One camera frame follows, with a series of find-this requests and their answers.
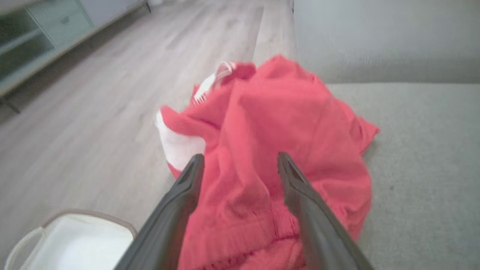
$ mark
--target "red cloth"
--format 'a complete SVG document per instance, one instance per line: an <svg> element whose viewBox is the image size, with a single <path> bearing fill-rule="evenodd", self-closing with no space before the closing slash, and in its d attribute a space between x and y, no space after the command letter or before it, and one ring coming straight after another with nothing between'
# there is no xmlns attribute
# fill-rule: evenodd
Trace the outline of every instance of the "red cloth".
<svg viewBox="0 0 480 270"><path fill-rule="evenodd" d="M206 143L201 195L179 269L296 269L305 264L296 218L283 203L277 155L287 152L357 239L370 210L361 153L379 130L312 73L277 56L237 63L202 104L161 117ZM170 167L175 177L180 171Z"/></svg>

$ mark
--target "white laundry basket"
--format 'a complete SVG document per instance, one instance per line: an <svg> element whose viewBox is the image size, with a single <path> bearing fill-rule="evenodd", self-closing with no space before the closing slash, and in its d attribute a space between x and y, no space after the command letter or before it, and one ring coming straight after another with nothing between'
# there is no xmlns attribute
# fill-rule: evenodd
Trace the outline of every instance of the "white laundry basket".
<svg viewBox="0 0 480 270"><path fill-rule="evenodd" d="M39 241L20 270L110 270L115 268L137 232L112 216L83 210L56 215L28 233L9 254L5 270L34 238Z"/></svg>

